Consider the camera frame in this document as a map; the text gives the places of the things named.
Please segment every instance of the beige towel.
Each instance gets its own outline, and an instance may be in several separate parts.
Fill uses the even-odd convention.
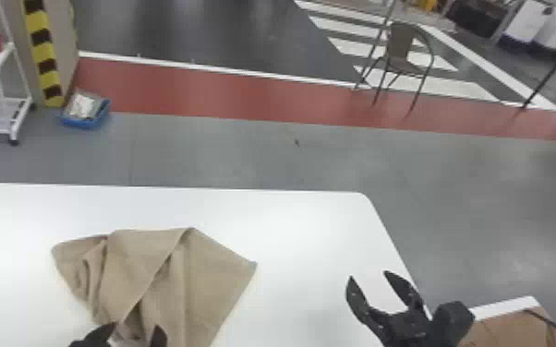
[[[120,322],[122,338],[140,341],[159,324],[169,347],[208,347],[256,268],[192,228],[116,231],[52,253],[97,324]]]

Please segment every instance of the hazard stripe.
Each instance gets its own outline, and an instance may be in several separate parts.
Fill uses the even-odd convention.
[[[65,98],[60,84],[50,20],[43,0],[24,0],[24,16],[45,105],[60,107]]]

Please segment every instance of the blue tray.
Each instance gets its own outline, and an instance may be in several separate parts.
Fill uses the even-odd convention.
[[[78,127],[80,129],[91,130],[99,127],[105,118],[110,115],[110,105],[112,104],[109,100],[104,100],[100,106],[97,114],[92,119],[78,119],[73,117],[68,117],[65,112],[60,114],[60,122],[65,126]]]

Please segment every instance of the tabletop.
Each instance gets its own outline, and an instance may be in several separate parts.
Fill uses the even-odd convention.
[[[359,193],[0,184],[0,346],[66,345],[93,327],[55,244],[188,226],[259,264],[212,347],[379,347],[345,302],[350,275],[372,305],[404,309],[382,272],[412,280]]]

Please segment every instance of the white floor stripe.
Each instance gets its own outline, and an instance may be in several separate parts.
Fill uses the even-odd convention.
[[[348,41],[343,39],[336,39],[330,38],[330,42],[333,43],[336,48],[342,54],[349,54],[355,56],[363,56],[366,57],[369,55],[370,45],[362,42],[354,42]],[[386,52],[386,47],[378,46],[373,52],[373,58],[378,58],[382,56]],[[418,66],[429,66],[431,57],[428,54],[423,54],[420,52],[410,52],[409,56],[407,57],[410,62],[418,65]],[[449,71],[457,71],[457,69],[449,62],[447,62],[441,56],[436,56],[435,60],[433,61],[433,67],[439,68],[442,70],[449,70]]]
[[[511,107],[521,107],[524,104],[523,102],[502,102],[502,103]],[[546,110],[546,111],[556,112],[556,107],[544,107],[535,104],[529,104],[526,108],[529,110]]]
[[[357,71],[362,69],[361,66],[354,66]],[[367,78],[367,82],[374,87],[377,87],[381,81],[383,70],[375,68]],[[388,73],[383,82],[383,87],[386,87],[394,78],[395,74]],[[411,78],[406,76],[399,77],[391,86],[391,90],[408,90],[416,91],[420,84],[420,78]],[[485,100],[488,102],[497,102],[498,99],[491,95],[488,91],[473,82],[465,82],[463,80],[436,78],[433,76],[427,77],[425,85],[422,88],[423,93],[453,96],[457,98]]]
[[[296,0],[296,4],[308,11],[325,13],[326,15],[365,20],[377,24],[381,24],[383,22],[383,17],[381,16],[370,15],[368,13],[354,11],[351,9],[340,8],[336,6],[327,6],[319,3],[311,3],[308,1],[299,0]]]
[[[378,30],[372,27],[365,27],[363,25],[351,24],[342,22],[340,20],[333,20],[327,18],[319,18],[314,16],[309,16],[310,20],[319,28],[329,31],[346,32],[348,34],[363,36],[375,39],[377,37]],[[382,40],[386,40],[386,32],[381,35]],[[424,43],[414,40],[414,45],[424,46]]]
[[[453,48],[460,55],[472,61],[472,63],[485,70],[487,73],[492,75],[494,78],[498,79],[501,83],[509,87],[511,90],[514,90],[517,94],[521,95],[524,98],[527,98],[530,96],[530,94],[532,94],[533,90],[530,89],[527,85],[520,82],[513,76],[507,74],[506,72],[504,72],[502,69],[492,64],[487,59],[474,53],[469,48],[463,46],[463,44],[459,43],[457,40],[453,39],[452,37],[446,35],[441,30],[426,25],[423,25],[421,27],[422,29],[426,30],[431,36],[435,37],[436,39],[443,42],[447,46]],[[535,97],[535,99],[533,99],[533,103],[540,107],[556,108],[556,104],[545,99],[540,94],[538,94]]]
[[[230,75],[251,76],[256,78],[272,78],[272,79],[288,80],[294,82],[323,84],[323,85],[346,87],[346,88],[352,88],[354,86],[353,82],[344,82],[344,81],[334,80],[334,79],[305,78],[301,76],[281,75],[281,74],[273,74],[269,72],[250,71],[250,70],[242,70],[242,69],[229,68],[229,67],[204,66],[199,64],[171,62],[168,60],[140,58],[136,56],[125,56],[125,55],[118,55],[118,54],[79,51],[79,56],[82,58],[109,60],[109,61],[141,64],[141,65],[148,65],[148,66],[177,67],[177,68],[186,68],[189,70],[210,71],[210,72],[217,72],[217,73],[230,74]]]

